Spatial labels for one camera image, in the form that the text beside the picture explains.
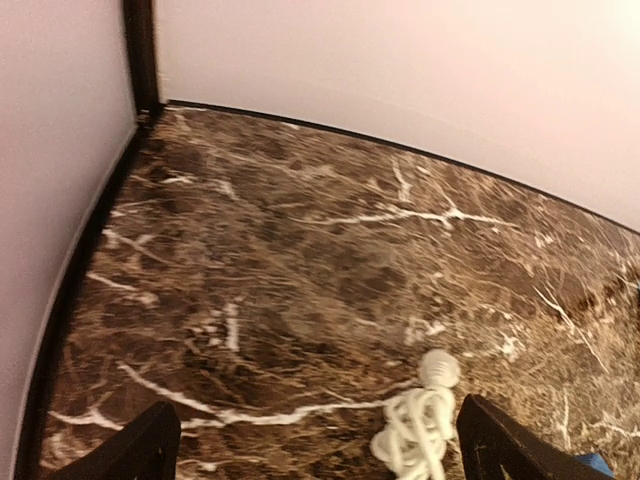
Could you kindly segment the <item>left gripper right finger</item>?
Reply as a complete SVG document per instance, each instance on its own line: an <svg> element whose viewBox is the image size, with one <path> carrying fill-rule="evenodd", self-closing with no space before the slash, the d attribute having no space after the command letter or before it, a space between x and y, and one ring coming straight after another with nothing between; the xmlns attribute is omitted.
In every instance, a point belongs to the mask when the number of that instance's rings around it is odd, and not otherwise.
<svg viewBox="0 0 640 480"><path fill-rule="evenodd" d="M467 479L597 480L609 477L541 440L477 394L464 398L456 428Z"/></svg>

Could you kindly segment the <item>dark blue cube socket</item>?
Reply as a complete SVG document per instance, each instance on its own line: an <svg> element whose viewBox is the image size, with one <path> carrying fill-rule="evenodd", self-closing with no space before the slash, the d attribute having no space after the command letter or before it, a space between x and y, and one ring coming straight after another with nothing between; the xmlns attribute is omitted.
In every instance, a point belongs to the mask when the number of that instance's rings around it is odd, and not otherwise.
<svg viewBox="0 0 640 480"><path fill-rule="evenodd" d="M612 471L612 469L606 463L604 458L597 452L575 455L574 458L582 464L587 465L590 468L599 471L604 475L607 475L608 477L614 477L614 472Z"/></svg>

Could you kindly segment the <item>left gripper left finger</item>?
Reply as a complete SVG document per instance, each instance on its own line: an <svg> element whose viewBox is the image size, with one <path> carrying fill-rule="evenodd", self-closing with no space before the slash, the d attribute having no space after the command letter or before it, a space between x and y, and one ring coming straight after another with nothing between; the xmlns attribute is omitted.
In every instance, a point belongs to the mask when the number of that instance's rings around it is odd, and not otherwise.
<svg viewBox="0 0 640 480"><path fill-rule="evenodd" d="M58 480L174 479L181 424L158 401L84 457L49 475Z"/></svg>

